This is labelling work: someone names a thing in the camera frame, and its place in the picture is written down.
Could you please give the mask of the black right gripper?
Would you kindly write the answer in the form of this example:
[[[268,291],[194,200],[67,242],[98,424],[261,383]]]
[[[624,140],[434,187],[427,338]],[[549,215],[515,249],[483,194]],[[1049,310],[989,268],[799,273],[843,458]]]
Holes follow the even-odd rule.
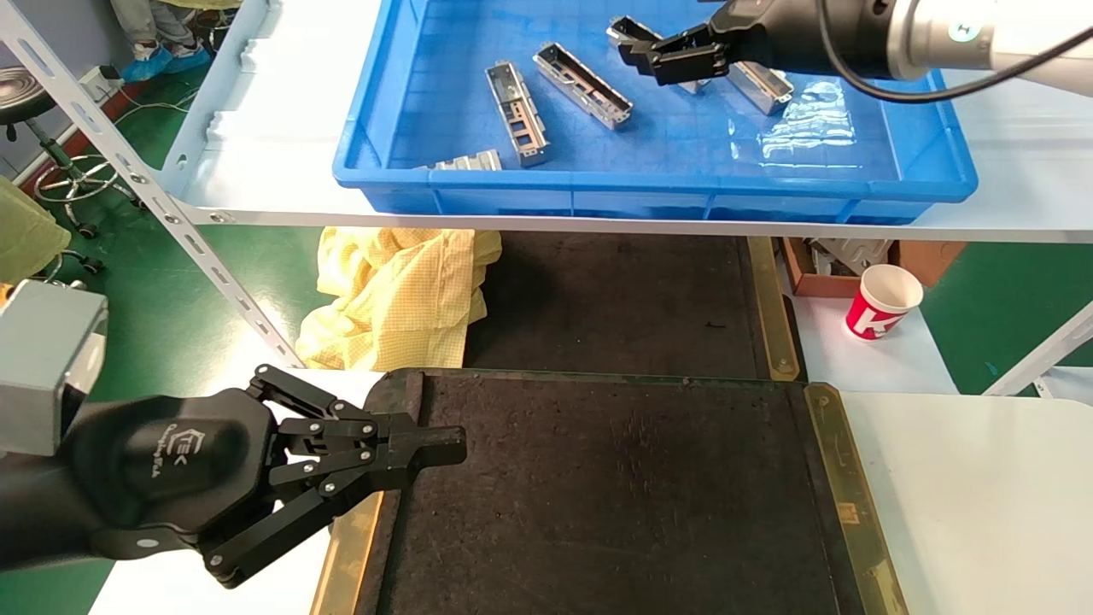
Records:
[[[859,76],[888,80],[890,1],[823,5],[843,62]],[[722,76],[738,60],[785,73],[839,74],[825,50],[816,1],[727,1],[713,14],[713,26],[695,25],[670,38],[624,38],[618,51],[628,66],[653,66],[659,85]]]

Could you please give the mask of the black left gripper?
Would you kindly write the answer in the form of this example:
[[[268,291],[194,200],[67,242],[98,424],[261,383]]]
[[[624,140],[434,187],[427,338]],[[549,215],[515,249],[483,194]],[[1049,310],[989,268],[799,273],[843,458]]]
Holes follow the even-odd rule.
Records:
[[[278,435],[266,401],[295,413]],[[274,466],[274,436],[297,456],[336,454]],[[372,494],[465,459],[460,425],[371,413],[270,365],[248,394],[91,402],[55,454],[4,456],[3,569],[207,549],[207,571],[234,589]]]

